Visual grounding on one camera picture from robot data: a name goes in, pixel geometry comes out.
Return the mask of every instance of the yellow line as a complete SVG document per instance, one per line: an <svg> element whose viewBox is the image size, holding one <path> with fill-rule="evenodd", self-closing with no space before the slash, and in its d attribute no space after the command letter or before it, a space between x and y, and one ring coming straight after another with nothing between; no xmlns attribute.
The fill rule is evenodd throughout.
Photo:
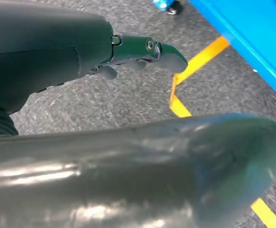
<svg viewBox="0 0 276 228"><path fill-rule="evenodd" d="M176 86L191 76L192 74L200 69L203 65L213 59L228 46L230 46L229 42L228 42L224 37L220 36L217 38L216 40L190 60L188 66L184 72L175 74L178 77Z"/></svg>
<svg viewBox="0 0 276 228"><path fill-rule="evenodd" d="M170 104L170 108L173 110L173 112L180 118L184 117L191 117L192 114L187 110L186 107L184 107L181 101L180 101L178 97L175 96L172 98L173 101Z"/></svg>
<svg viewBox="0 0 276 228"><path fill-rule="evenodd" d="M276 228L276 215L268 207L263 200L259 198L252 205L252 209L268 228Z"/></svg>
<svg viewBox="0 0 276 228"><path fill-rule="evenodd" d="M176 86L191 76L194 72L208 63L211 59L222 52L229 45L230 44L226 39L220 36L189 61L188 66L184 72L180 74L175 74L173 77L172 92L169 99L169 108L178 117L191 116L192 114L189 110L184 107L181 103L181 101L180 101L176 95L175 95Z"/></svg>

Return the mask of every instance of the pivot bolt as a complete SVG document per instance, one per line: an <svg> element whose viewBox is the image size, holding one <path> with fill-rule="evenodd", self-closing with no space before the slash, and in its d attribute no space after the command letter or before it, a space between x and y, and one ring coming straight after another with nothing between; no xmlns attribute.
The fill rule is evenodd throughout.
<svg viewBox="0 0 276 228"><path fill-rule="evenodd" d="M148 51L153 51L154 49L154 46L155 46L155 44L153 43L153 40L148 40L147 42L147 49Z"/></svg>
<svg viewBox="0 0 276 228"><path fill-rule="evenodd" d="M113 45L119 45L121 43L121 40L119 36L113 36L111 38L111 43Z"/></svg>

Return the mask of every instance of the gray carpet floor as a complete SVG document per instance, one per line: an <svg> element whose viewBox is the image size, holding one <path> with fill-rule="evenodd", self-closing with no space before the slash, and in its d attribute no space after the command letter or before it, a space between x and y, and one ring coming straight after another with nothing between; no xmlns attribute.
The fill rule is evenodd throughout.
<svg viewBox="0 0 276 228"><path fill-rule="evenodd" d="M105 16L118 31L152 36L191 59L219 36L186 1L178 17L159 12L151 0L30 0ZM169 109L172 75L147 66L118 67L116 80L89 76L34 94L12 115L20 134L98 130L176 118ZM177 89L193 115L249 112L276 120L276 93L233 48L199 70ZM263 199L276 213L276 184ZM247 210L237 228L265 227Z"/></svg>

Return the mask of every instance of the dark green robot arm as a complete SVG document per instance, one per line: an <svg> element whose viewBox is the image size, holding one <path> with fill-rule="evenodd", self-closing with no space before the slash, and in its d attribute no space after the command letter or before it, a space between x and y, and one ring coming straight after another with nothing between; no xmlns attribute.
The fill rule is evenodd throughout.
<svg viewBox="0 0 276 228"><path fill-rule="evenodd" d="M114 34L105 18L72 9L0 1L0 110L19 111L32 93L86 74L114 78L113 64L141 67L187 63L176 49L149 37Z"/></svg>

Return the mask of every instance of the blue object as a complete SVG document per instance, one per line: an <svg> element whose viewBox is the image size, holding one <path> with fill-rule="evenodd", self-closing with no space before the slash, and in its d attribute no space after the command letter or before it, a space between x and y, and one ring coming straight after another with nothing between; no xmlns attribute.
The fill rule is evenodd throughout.
<svg viewBox="0 0 276 228"><path fill-rule="evenodd" d="M276 91L276 0L190 0Z"/></svg>
<svg viewBox="0 0 276 228"><path fill-rule="evenodd" d="M166 11L175 0L152 0L152 3L161 11Z"/></svg>

